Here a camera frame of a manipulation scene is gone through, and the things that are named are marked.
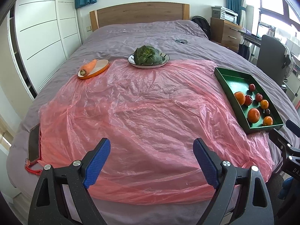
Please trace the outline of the blue gloved right hand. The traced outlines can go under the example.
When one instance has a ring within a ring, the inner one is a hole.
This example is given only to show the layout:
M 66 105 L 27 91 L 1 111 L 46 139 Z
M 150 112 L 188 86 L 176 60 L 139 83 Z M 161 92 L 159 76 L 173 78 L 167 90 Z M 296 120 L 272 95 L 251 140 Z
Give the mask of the blue gloved right hand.
M 295 183 L 296 186 L 293 190 L 292 189 L 292 184 Z M 280 200 L 285 200 L 288 194 L 295 194 L 297 197 L 299 197 L 299 181 L 294 179 L 293 177 L 287 178 L 283 183 L 282 183 L 282 189 L 280 190 L 280 193 L 278 194 L 278 198 Z

